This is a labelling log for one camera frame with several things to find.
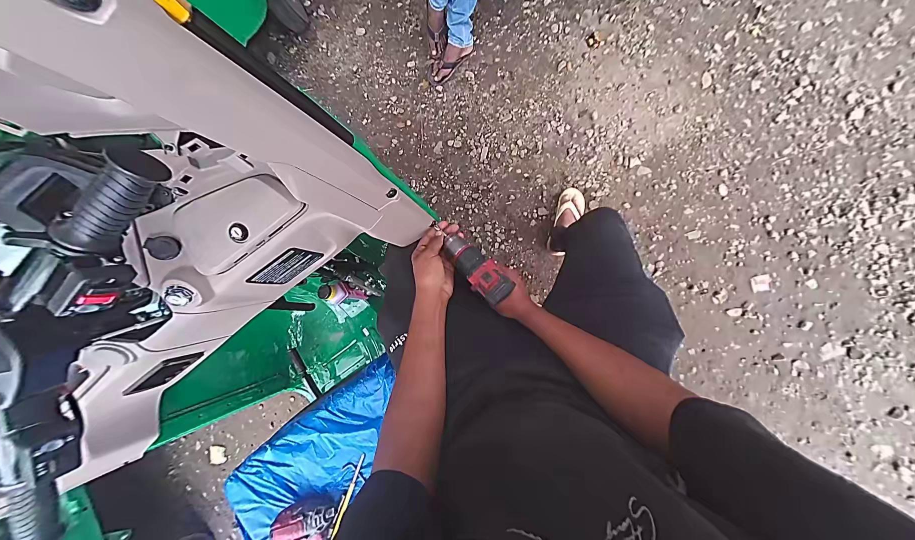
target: black sticker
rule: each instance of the black sticker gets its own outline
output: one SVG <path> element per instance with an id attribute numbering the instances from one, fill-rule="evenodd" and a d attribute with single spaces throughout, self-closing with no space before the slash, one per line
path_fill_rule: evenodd
<path id="1" fill-rule="evenodd" d="M 261 268 L 257 274 L 248 277 L 247 283 L 260 283 L 265 286 L 286 285 L 317 263 L 323 256 L 324 254 L 317 251 L 290 248 L 275 258 L 271 264 Z"/>

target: cordless drill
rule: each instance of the cordless drill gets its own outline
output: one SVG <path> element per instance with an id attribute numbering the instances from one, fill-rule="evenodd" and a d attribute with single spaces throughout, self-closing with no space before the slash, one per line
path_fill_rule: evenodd
<path id="1" fill-rule="evenodd" d="M 507 275 L 503 265 L 492 258 L 486 258 L 483 252 L 458 234 L 445 236 L 444 252 L 453 261 L 457 272 L 471 283 L 471 289 L 483 296 L 491 308 L 500 304 L 514 290 L 516 284 Z"/>

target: bolt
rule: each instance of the bolt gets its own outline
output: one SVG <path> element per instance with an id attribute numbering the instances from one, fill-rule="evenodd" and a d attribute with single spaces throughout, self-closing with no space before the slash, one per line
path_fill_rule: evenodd
<path id="1" fill-rule="evenodd" d="M 163 289 L 163 300 L 171 306 L 182 308 L 194 301 L 194 291 L 183 285 L 168 285 Z"/>

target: gravel ground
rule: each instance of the gravel ground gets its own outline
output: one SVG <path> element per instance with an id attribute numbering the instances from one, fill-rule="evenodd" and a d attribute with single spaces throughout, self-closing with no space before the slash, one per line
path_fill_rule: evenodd
<path id="1" fill-rule="evenodd" d="M 534 295 L 556 196 L 581 187 L 667 290 L 684 385 L 915 516 L 915 0 L 485 0 L 442 91 L 422 2 L 310 9 L 268 59 Z M 235 462 L 208 470 L 207 448 L 272 432 L 232 417 L 166 449 L 218 538 Z"/>

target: round knob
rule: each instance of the round knob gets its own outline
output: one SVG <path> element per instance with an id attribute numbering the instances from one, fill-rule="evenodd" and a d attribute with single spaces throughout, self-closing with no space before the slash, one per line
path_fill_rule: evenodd
<path id="1" fill-rule="evenodd" d="M 169 261 L 181 254 L 181 241 L 172 236 L 153 236 L 144 240 L 144 249 L 158 261 Z"/>

